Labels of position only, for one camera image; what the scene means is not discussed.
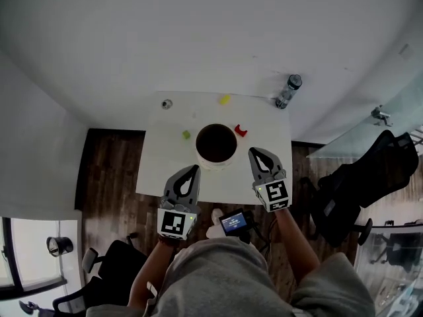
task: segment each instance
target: white table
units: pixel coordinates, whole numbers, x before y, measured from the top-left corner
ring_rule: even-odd
[[[292,155],[289,114],[279,110],[273,100],[231,95],[220,105],[222,94],[202,92],[156,92],[152,98],[149,125],[145,134],[136,192],[162,196],[167,179],[181,168],[198,164],[196,134],[206,125],[222,123],[234,129],[237,124],[248,130],[237,135],[238,149],[231,165],[221,171],[201,169],[199,201],[260,204],[252,190],[252,172],[248,157],[251,147],[267,149],[279,156],[287,174],[289,205],[292,194]],[[170,99],[168,110],[161,102]],[[182,132],[191,138],[185,140]]]

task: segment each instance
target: wooden floor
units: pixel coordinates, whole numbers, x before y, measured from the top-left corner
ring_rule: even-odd
[[[157,242],[156,220],[159,198],[135,193],[144,135],[144,132],[139,131],[101,129],[89,131],[81,162],[76,203],[76,206],[83,210],[84,251],[93,247],[100,254],[104,254],[114,240],[124,240],[130,232],[139,233],[139,238],[134,244],[143,253],[148,255],[154,248]],[[310,196],[306,186],[299,183],[299,179],[308,176],[316,184],[320,177],[336,170],[342,162],[349,162],[335,159],[307,159],[306,156],[314,150],[308,147],[292,147],[293,205],[290,210],[303,232],[309,226],[306,208]],[[378,201],[371,206],[371,211],[362,211],[360,219],[366,221],[369,215],[373,215],[373,220],[378,217],[382,219],[399,217],[402,221],[398,223],[404,223],[403,220],[407,220],[408,216],[415,219],[422,218],[423,203],[416,199],[423,196],[422,175],[423,168],[420,164],[409,187]],[[238,207],[252,210],[264,236],[267,235],[269,224],[274,218],[274,215],[265,212],[262,206],[221,203],[199,203],[199,206],[202,210],[201,217],[188,243],[183,246],[206,238],[206,231],[212,223],[210,214],[214,207],[220,207],[224,212],[230,212]],[[404,207],[411,208],[411,213],[400,215]],[[330,247],[321,237],[316,241],[310,241],[310,244],[321,260],[327,259],[335,252],[344,252],[353,263],[357,237],[355,233],[350,234],[337,249]],[[258,248],[263,245],[263,241],[255,233],[252,233],[252,242]],[[295,289],[295,281],[277,229],[272,231],[271,254],[272,257],[268,262],[270,276],[280,296],[289,300]]]

